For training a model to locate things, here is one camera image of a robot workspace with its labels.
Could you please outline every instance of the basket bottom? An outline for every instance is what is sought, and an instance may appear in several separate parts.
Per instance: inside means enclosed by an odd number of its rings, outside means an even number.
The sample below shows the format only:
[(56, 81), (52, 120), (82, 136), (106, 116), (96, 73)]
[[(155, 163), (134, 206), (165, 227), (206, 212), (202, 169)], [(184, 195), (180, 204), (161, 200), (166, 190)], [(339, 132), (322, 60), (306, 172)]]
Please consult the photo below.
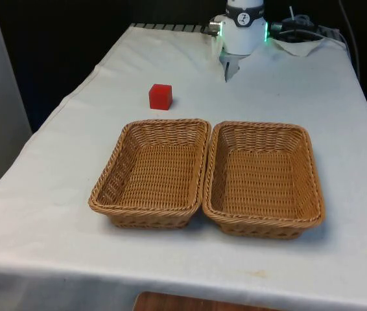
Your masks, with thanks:
[(240, 225), (220, 225), (220, 229), (228, 235), (278, 238), (282, 240), (292, 240), (303, 233), (303, 230), (297, 228), (247, 227)]
[(113, 225), (120, 228), (140, 228), (140, 229), (181, 229), (187, 226), (189, 219), (164, 219), (164, 218), (129, 218), (129, 217), (109, 217)]

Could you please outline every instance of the black background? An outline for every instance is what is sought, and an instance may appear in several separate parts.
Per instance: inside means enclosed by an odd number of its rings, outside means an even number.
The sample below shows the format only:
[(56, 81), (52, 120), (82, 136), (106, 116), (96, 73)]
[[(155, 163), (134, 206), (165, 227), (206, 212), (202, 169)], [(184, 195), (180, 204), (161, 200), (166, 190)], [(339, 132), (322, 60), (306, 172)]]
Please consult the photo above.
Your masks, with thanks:
[[(367, 98), (367, 2), (343, 0), (357, 39)], [(30, 125), (36, 131), (102, 59), (131, 22), (203, 24), (226, 0), (0, 0), (0, 26)], [(265, 0), (265, 18), (307, 14), (339, 28), (350, 42), (337, 0)]]

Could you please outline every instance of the woven basket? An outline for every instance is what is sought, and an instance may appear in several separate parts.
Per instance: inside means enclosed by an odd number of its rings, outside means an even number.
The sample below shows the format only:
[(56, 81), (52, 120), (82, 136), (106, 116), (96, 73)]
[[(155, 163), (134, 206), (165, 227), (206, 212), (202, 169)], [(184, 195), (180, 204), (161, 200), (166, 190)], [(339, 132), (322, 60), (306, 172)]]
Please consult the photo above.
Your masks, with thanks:
[(127, 124), (89, 206), (119, 227), (184, 227), (202, 201), (210, 133), (198, 119)]
[(216, 125), (203, 210), (231, 235), (290, 239), (321, 224), (324, 202), (309, 134), (290, 124)]

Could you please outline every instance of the red cube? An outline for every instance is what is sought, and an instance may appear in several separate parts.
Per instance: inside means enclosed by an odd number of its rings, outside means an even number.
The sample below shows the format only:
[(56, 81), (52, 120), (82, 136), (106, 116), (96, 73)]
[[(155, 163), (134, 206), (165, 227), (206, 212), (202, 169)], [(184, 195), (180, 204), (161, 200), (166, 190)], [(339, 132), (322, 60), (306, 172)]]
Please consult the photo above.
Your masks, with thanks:
[(149, 91), (151, 109), (168, 110), (172, 104), (172, 86), (154, 84)]

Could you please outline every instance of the white cloth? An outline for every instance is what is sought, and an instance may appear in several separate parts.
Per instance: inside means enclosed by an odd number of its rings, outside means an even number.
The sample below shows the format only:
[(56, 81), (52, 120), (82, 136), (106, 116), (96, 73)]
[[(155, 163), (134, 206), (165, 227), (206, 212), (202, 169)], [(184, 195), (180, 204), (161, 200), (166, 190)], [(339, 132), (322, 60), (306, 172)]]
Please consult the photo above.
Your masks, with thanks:
[[(130, 28), (0, 181), (0, 310), (130, 310), (150, 290), (284, 310), (367, 310), (367, 103), (346, 52), (263, 44), (228, 82), (201, 34)], [(169, 111), (149, 109), (171, 84)], [(326, 221), (297, 240), (118, 229), (87, 199), (122, 127), (149, 118), (308, 129)]]

